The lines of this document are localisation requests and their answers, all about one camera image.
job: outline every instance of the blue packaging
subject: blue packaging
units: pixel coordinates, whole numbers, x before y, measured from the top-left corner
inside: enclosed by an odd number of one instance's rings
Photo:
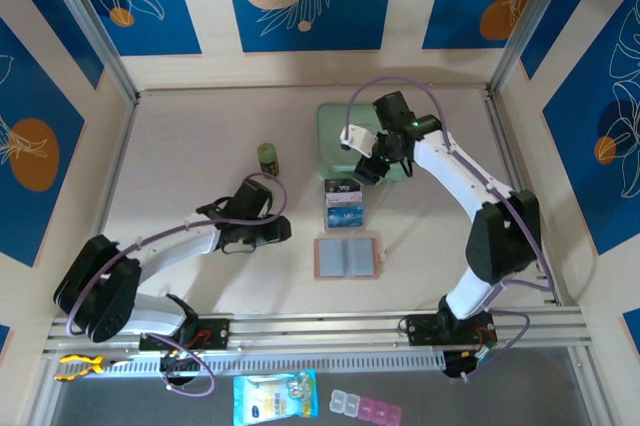
[[[361,204],[327,208],[328,228],[361,228],[364,226],[364,208]]]
[[[301,416],[318,417],[316,372],[238,376],[233,380],[233,426]]]

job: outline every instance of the orange circle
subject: orange circle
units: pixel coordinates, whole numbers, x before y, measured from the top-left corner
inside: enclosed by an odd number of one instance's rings
[[[616,142],[609,136],[603,136],[596,141],[596,147],[593,148],[593,152],[600,164],[611,164],[616,159]]]
[[[482,14],[480,34],[492,41],[509,39],[527,1],[529,0],[496,0],[491,3]]]
[[[298,29],[302,33],[306,33],[307,31],[311,31],[311,23],[309,21],[300,21],[298,23]]]
[[[23,119],[18,122],[12,132],[19,136],[9,139],[18,151],[11,154],[11,170],[18,182],[25,188],[35,192],[46,191],[51,187],[58,174],[60,164],[60,150],[56,134],[47,123],[39,119]],[[20,142],[28,141],[20,148]],[[42,147],[37,143],[46,141]],[[37,149],[39,154],[29,152],[28,147]]]
[[[109,12],[109,17],[111,18],[111,21],[123,28],[128,28],[135,21],[133,14],[131,14],[129,10],[119,7],[113,8]]]

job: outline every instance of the yellow tool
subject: yellow tool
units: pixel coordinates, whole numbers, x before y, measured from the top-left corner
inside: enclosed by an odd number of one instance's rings
[[[82,356],[80,354],[68,354],[60,358],[60,362],[63,364],[69,363],[71,361],[80,361],[83,363],[87,363],[89,366],[87,366],[85,369],[78,371],[77,373],[74,373],[74,374],[57,374],[56,380],[73,381],[74,379],[79,378],[80,376],[84,376],[85,374],[88,374],[88,373],[96,373],[96,374],[104,373],[104,367],[103,367],[104,356],[95,356],[92,358],[90,356]],[[116,366],[123,363],[127,363],[129,361],[130,360],[128,359],[125,359],[122,361],[111,361],[110,365]]]

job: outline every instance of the green lid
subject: green lid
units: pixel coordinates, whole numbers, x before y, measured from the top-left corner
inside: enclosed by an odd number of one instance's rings
[[[272,163],[276,160],[276,147],[271,143],[258,146],[258,159],[261,163]]]

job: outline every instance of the wire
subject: wire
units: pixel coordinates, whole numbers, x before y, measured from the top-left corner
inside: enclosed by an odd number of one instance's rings
[[[484,346],[484,337],[482,336],[482,332],[480,331],[480,328],[478,328],[478,326],[474,326],[473,330],[478,335],[478,351],[480,351],[482,349],[482,346]]]
[[[140,250],[141,248],[143,248],[144,246],[147,246],[149,244],[155,243],[156,241],[159,241],[161,239],[167,238],[169,236],[173,236],[174,234],[178,234],[181,233],[183,231],[187,231],[190,228],[198,228],[201,226],[211,226],[214,224],[220,224],[220,223],[225,223],[225,224],[236,224],[236,225],[240,225],[240,226],[260,226],[263,224],[268,224],[272,221],[275,221],[278,217],[280,217],[282,215],[282,213],[284,212],[285,208],[287,207],[287,190],[284,187],[284,184],[282,184],[282,182],[268,174],[268,173],[253,173],[250,174],[249,176],[247,176],[246,178],[244,178],[243,181],[250,179],[250,178],[254,178],[254,177],[258,177],[258,176],[262,176],[265,177],[267,179],[270,179],[271,181],[274,181],[282,190],[282,194],[283,194],[283,200],[282,200],[282,205],[280,206],[280,209],[273,214],[273,216],[269,216],[268,218],[265,219],[253,219],[253,220],[240,220],[240,219],[212,219],[212,220],[206,220],[206,221],[197,221],[194,223],[190,223],[190,224],[183,224],[180,226],[176,226],[174,228],[170,228],[167,229],[165,231],[162,231],[160,233],[156,233],[152,236],[149,236],[148,238],[142,239],[141,241],[138,241],[136,243],[133,243],[132,245],[122,249],[119,253],[117,253],[113,258],[111,258],[109,261],[107,261],[94,275],[93,277],[87,282],[87,284],[85,285],[85,287],[82,289],[82,291],[80,292],[80,294],[78,295],[76,302],[73,304],[73,306],[71,307],[71,310],[69,311],[69,315],[67,316],[67,322],[65,324],[65,331],[67,333],[68,336],[71,337],[78,337],[78,336],[82,336],[84,334],[84,331],[73,331],[73,321],[76,318],[76,315],[78,314],[78,311],[80,310],[80,307],[82,306],[82,303],[85,301],[85,299],[87,299],[87,296],[89,295],[89,293],[91,292],[91,290],[93,289],[93,287],[96,285],[96,283],[100,280],[100,277],[103,274],[106,274],[109,272],[109,270],[115,265],[117,264],[122,258],[124,258],[125,256],[127,256],[128,254],[133,253],[134,251]],[[156,333],[147,333],[148,336],[154,337],[156,339],[158,339],[159,341],[162,341],[166,344],[169,344],[171,346],[173,346],[174,348],[180,349],[181,351],[185,352],[186,354],[188,354],[189,356],[191,356],[192,358],[194,358],[194,360],[205,369],[205,371],[207,372],[207,374],[211,377],[211,387],[209,390],[207,390],[207,392],[205,393],[191,393],[191,392],[187,392],[187,391],[183,391],[183,390],[177,390],[173,387],[171,387],[171,391],[181,394],[183,396],[192,396],[192,397],[202,397],[203,395],[207,395],[209,393],[211,393],[211,391],[213,391],[213,373],[211,372],[211,370],[209,369],[209,367],[207,367],[207,365],[200,360],[200,358],[198,358],[192,351],[188,350],[187,348],[181,346],[180,344],[178,344],[176,341],[174,341],[173,339],[167,337],[167,336],[163,336],[161,334],[156,334]],[[165,374],[165,382],[168,381],[168,377]]]
[[[349,125],[351,124],[351,107],[353,106],[354,101],[358,98],[358,96],[362,91],[367,89],[369,86],[373,86],[374,84],[379,83],[381,81],[402,81],[403,83],[413,84],[415,87],[424,91],[427,94],[427,96],[431,98],[431,101],[433,101],[433,104],[436,107],[436,110],[438,111],[438,116],[440,116],[440,123],[442,124],[442,132],[444,133],[444,137],[445,137],[444,141],[445,141],[445,144],[448,144],[449,135],[447,134],[447,124],[444,118],[444,110],[442,108],[442,105],[438,101],[438,98],[436,98],[436,95],[433,94],[433,91],[431,90],[431,88],[429,88],[426,84],[423,84],[420,81],[417,81],[408,76],[401,76],[401,75],[389,75],[389,76],[380,76],[378,78],[374,78],[371,81],[364,83],[362,86],[360,86],[358,89],[354,91],[354,93],[351,95],[351,98],[349,99],[349,103],[347,104],[347,124],[345,128],[346,131],[344,136],[345,140],[349,139]]]
[[[502,204],[505,205],[505,207],[507,208],[507,210],[509,211],[509,213],[511,214],[511,216],[513,217],[515,222],[518,224],[518,226],[520,227],[520,230],[524,234],[525,238],[527,238],[527,242],[531,246],[531,249],[533,249],[533,252],[536,255],[536,259],[538,260],[538,264],[540,264],[540,267],[542,268],[542,270],[544,271],[545,276],[547,277],[547,286],[541,286],[539,284],[531,283],[529,281],[522,281],[520,279],[507,279],[507,280],[505,280],[505,283],[506,284],[520,285],[520,286],[527,286],[529,288],[537,289],[539,291],[553,292],[554,289],[555,289],[555,285],[554,285],[554,281],[553,281],[553,275],[551,274],[551,269],[549,268],[549,265],[547,264],[547,260],[545,259],[544,254],[542,253],[542,250],[540,249],[540,246],[538,246],[538,243],[535,240],[535,238],[533,237],[533,234],[531,233],[531,231],[529,230],[529,228],[525,224],[524,219],[522,219],[522,216],[520,216],[520,214],[518,214],[518,211],[516,211],[516,208],[513,207],[513,205],[507,200],[507,198],[505,198],[500,193],[500,191],[498,191],[495,188],[492,188],[491,189],[491,194],[493,194],[496,198],[498,198],[500,200],[500,202],[502,202]]]
[[[402,166],[402,170],[407,178],[411,178],[413,176],[413,165],[410,159],[407,160],[407,164],[404,164],[404,161],[400,161],[400,166]]]
[[[213,336],[211,331],[198,331],[198,334],[187,344],[187,348],[195,346],[199,339],[202,340],[202,346],[206,346],[209,340],[211,340],[211,336]]]
[[[520,316],[521,318],[524,318],[524,325],[522,326],[522,329],[520,330],[520,332],[518,334],[516,334],[508,343],[506,343],[504,345],[504,347],[500,351],[498,351],[493,356],[490,356],[486,361],[478,364],[476,369],[471,371],[469,374],[464,375],[463,378],[464,378],[465,383],[469,379],[471,379],[473,376],[478,374],[478,372],[484,370],[484,368],[486,368],[487,365],[489,365],[489,363],[492,363],[497,358],[499,358],[504,353],[506,353],[508,350],[510,350],[513,347],[514,344],[516,344],[518,341],[520,341],[522,336],[525,335],[525,333],[529,330],[529,326],[531,325],[531,318],[529,318],[529,315],[527,315],[525,313],[520,313],[518,311],[507,311],[507,310],[504,310],[504,309],[493,309],[493,308],[489,309],[487,312],[489,312],[491,314],[495,314],[496,316]]]
[[[498,335],[496,334],[495,331],[491,331],[486,326],[481,326],[479,329],[480,331],[486,331],[489,334],[489,336],[491,336],[491,339],[493,339],[494,343],[498,341]]]
[[[163,343],[165,343],[165,344],[167,344],[167,345],[169,345],[169,346],[171,346],[171,347],[173,347],[175,349],[179,349],[183,353],[186,353],[187,355],[189,355],[191,357],[191,359],[193,359],[193,361],[195,361],[200,366],[200,368],[202,368],[207,373],[207,375],[209,376],[209,379],[211,380],[209,382],[209,387],[205,391],[201,391],[201,392],[185,391],[183,389],[176,388],[174,385],[171,384],[171,382],[169,380],[169,373],[171,371],[171,367],[169,367],[169,368],[167,368],[167,370],[162,375],[162,380],[164,381],[164,384],[167,386],[167,389],[169,391],[172,391],[172,392],[174,392],[176,394],[179,394],[181,396],[188,396],[190,398],[204,398],[205,396],[208,396],[213,392],[213,390],[216,387],[215,386],[216,385],[216,383],[215,383],[215,375],[213,374],[213,371],[211,371],[211,368],[207,365],[207,363],[205,363],[202,359],[200,359],[196,353],[194,353],[190,349],[182,346],[177,341],[174,341],[169,336],[165,336],[163,334],[157,334],[157,333],[146,333],[146,334],[147,334],[147,336],[155,338],[158,341],[162,341]]]
[[[400,321],[398,321],[398,331],[400,331],[402,334],[409,334],[409,329],[406,327],[407,324],[407,316],[400,318]]]

